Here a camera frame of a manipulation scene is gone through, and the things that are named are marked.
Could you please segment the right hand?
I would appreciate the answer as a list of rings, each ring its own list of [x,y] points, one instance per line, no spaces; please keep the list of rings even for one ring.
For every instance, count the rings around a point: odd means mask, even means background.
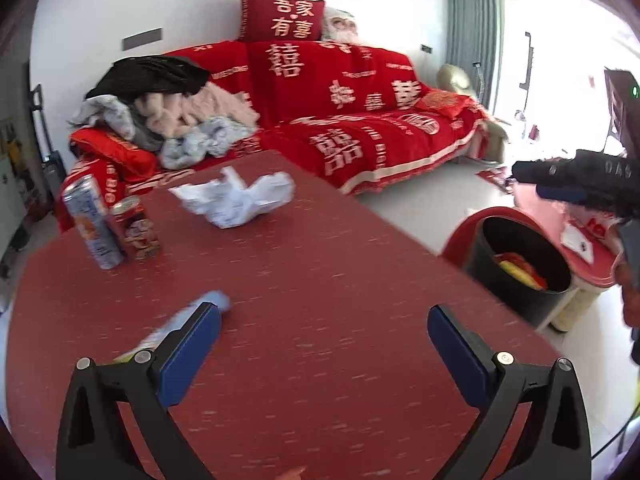
[[[623,300],[623,317],[625,323],[631,328],[640,327],[640,292],[634,286],[634,274],[626,263],[624,257],[620,257],[614,271],[616,283],[620,285]]]

